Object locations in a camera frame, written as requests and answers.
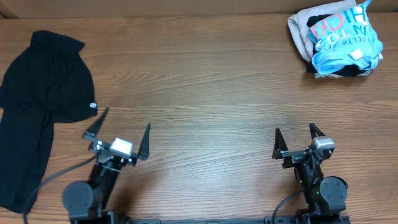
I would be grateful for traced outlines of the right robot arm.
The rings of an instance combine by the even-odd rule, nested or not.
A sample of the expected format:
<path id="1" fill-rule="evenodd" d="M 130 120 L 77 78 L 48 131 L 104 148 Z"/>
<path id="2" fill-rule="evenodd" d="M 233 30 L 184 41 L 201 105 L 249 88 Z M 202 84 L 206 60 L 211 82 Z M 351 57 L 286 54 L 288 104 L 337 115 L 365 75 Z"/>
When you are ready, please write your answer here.
<path id="1" fill-rule="evenodd" d="M 337 176 L 325 177 L 321 164 L 329 159 L 335 150 L 331 137 L 324 134 L 315 123 L 309 124 L 311 143 L 301 151 L 290 152 L 279 128 L 275 129 L 272 158 L 282 159 L 284 169 L 293 168 L 301 189 L 283 199 L 273 211 L 271 223 L 349 223 L 349 216 L 343 216 L 346 210 L 348 184 Z M 293 216 L 278 216 L 279 209 L 290 199 L 303 194 L 306 208 L 297 210 Z"/>

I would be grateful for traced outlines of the light blue t-shirt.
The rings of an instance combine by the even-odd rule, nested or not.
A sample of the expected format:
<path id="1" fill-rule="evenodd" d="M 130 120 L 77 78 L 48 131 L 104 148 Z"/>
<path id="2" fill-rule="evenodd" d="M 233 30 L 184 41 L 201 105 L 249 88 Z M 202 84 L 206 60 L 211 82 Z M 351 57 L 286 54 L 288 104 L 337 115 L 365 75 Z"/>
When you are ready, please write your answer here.
<path id="1" fill-rule="evenodd" d="M 309 28 L 307 37 L 316 50 L 311 64 L 319 75 L 336 74 L 351 65 L 362 72 L 377 67 L 383 44 L 367 15 L 370 4 L 367 0 Z"/>

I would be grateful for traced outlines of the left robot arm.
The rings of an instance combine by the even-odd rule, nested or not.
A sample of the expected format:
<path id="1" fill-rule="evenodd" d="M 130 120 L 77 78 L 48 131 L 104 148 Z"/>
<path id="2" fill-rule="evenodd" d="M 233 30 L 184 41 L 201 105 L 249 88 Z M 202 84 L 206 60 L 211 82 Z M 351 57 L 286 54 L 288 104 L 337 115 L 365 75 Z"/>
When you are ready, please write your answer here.
<path id="1" fill-rule="evenodd" d="M 149 157 L 150 124 L 146 126 L 139 150 L 135 153 L 132 142 L 116 138 L 108 143 L 97 138 L 108 111 L 109 109 L 105 109 L 83 134 L 83 139 L 90 142 L 89 151 L 95 153 L 95 163 L 89 178 L 72 182 L 62 195 L 62 202 L 71 223 L 133 222 L 126 213 L 107 211 L 106 206 L 122 168 L 135 166 L 138 160 L 144 161 Z"/>

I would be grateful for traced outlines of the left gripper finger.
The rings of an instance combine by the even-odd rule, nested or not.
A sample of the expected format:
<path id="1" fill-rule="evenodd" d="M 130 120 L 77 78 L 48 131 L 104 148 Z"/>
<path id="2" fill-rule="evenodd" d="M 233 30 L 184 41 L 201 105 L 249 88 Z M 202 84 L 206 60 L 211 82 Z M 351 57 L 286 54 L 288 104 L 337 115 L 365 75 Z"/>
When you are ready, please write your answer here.
<path id="1" fill-rule="evenodd" d="M 144 132 L 144 135 L 142 137 L 142 141 L 139 147 L 139 152 L 138 152 L 138 159 L 145 161 L 149 155 L 150 155 L 150 149 L 149 149 L 149 134 L 150 134 L 150 123 L 146 126 L 146 130 Z"/>
<path id="2" fill-rule="evenodd" d="M 105 109 L 103 114 L 85 131 L 84 137 L 95 138 L 108 114 L 109 107 Z"/>

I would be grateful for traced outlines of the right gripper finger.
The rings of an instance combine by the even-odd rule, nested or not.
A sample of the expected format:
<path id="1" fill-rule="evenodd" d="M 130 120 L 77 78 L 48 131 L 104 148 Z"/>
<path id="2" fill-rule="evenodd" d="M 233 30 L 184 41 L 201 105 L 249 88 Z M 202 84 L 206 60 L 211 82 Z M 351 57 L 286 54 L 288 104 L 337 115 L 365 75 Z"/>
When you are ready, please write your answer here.
<path id="1" fill-rule="evenodd" d="M 275 141 L 274 141 L 274 149 L 272 152 L 273 159 L 283 159 L 284 154 L 289 152 L 289 148 L 286 145 L 284 137 L 279 128 L 275 129 Z"/>
<path id="2" fill-rule="evenodd" d="M 325 136 L 325 134 L 315 125 L 315 123 L 310 123 L 309 128 L 312 139 Z"/>

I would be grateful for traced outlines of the black t-shirt on left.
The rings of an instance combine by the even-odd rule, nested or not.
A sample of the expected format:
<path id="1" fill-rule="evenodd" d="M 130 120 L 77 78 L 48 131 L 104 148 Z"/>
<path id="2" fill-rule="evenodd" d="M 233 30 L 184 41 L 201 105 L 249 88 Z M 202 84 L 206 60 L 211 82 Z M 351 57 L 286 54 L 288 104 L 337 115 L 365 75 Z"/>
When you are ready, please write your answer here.
<path id="1" fill-rule="evenodd" d="M 45 174 L 56 123 L 96 116 L 84 42 L 46 30 L 10 64 L 1 84 L 1 206 L 30 210 Z"/>

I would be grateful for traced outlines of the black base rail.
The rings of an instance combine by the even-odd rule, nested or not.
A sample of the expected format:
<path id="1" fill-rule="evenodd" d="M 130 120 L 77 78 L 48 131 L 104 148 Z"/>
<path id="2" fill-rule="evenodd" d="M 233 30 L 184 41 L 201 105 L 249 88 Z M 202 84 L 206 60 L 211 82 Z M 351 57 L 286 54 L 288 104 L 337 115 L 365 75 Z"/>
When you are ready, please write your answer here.
<path id="1" fill-rule="evenodd" d="M 237 219 L 212 219 L 212 220 L 160 220 L 160 219 L 132 219 L 126 214 L 118 215 L 116 212 L 110 212 L 110 214 L 94 219 L 70 219 L 70 223 L 92 223 L 92 224 L 107 224 L 107 223 L 119 223 L 119 224 L 294 224 L 294 223 L 305 223 L 302 220 L 297 219 L 294 216 L 276 216 L 272 221 L 271 216 L 264 218 L 237 218 Z"/>

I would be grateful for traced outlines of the folded black t-shirt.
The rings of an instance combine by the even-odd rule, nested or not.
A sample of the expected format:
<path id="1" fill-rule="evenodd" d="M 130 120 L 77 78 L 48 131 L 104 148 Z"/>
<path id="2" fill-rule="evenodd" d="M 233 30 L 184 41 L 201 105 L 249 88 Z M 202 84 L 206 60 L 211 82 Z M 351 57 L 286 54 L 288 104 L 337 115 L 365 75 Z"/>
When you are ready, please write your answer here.
<path id="1" fill-rule="evenodd" d="M 311 27 L 314 26 L 318 21 L 325 19 L 327 17 L 329 17 L 330 14 L 322 14 L 319 16 L 311 16 L 308 18 L 307 21 L 307 26 Z M 309 73 L 313 73 L 315 75 L 316 78 L 321 78 L 321 77 L 335 77 L 335 78 L 339 78 L 339 77 L 355 77 L 357 75 L 368 75 L 369 71 L 366 70 L 360 70 L 359 67 L 357 65 L 345 65 L 342 69 L 333 72 L 333 73 L 329 73 L 329 74 L 319 74 L 317 72 L 317 70 L 315 69 L 315 67 L 312 65 L 311 62 L 307 63 L 307 72 Z"/>

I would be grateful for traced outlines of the folded beige t-shirt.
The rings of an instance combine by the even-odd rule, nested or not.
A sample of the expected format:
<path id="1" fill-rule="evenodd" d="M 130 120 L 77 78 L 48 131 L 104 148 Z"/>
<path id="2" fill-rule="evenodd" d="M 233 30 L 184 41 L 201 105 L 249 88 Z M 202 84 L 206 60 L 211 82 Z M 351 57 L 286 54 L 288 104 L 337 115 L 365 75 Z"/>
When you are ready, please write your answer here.
<path id="1" fill-rule="evenodd" d="M 294 44 L 307 63 L 311 62 L 312 56 L 316 53 L 315 44 L 307 37 L 309 31 L 309 27 L 307 26 L 308 18 L 322 14 L 333 15 L 356 5 L 358 4 L 355 0 L 333 2 L 301 10 L 288 18 L 287 23 Z"/>

